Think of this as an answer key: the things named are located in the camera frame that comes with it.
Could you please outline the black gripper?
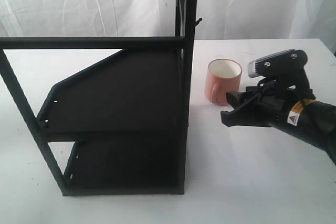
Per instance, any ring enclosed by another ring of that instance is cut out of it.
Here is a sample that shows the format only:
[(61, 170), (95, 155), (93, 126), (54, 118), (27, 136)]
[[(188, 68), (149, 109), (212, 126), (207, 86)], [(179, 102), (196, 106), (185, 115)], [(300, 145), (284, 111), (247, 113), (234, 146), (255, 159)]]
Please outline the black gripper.
[(335, 163), (335, 106), (298, 96), (287, 90), (284, 99), (274, 95), (260, 99), (261, 90), (229, 91), (232, 111), (221, 111), (227, 127), (273, 127), (322, 151)]

